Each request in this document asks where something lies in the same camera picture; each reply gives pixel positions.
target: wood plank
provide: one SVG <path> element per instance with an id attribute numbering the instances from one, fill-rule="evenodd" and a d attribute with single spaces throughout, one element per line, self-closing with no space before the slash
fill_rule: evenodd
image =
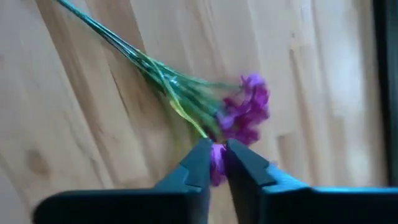
<path id="1" fill-rule="evenodd" d="M 35 2 L 0 10 L 0 158 L 21 197 L 112 187 Z"/>

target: wood grain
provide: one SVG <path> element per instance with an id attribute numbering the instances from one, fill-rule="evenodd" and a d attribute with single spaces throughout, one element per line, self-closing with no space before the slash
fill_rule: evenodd
<path id="1" fill-rule="evenodd" d="M 271 119 L 251 148 L 296 178 L 385 185 L 370 0 L 72 3 L 181 72 L 263 75 Z M 1 1 L 0 29 L 0 166 L 27 210 L 68 189 L 150 187 L 191 148 L 186 122 L 53 0 Z M 236 223 L 228 185 L 209 222 Z"/>

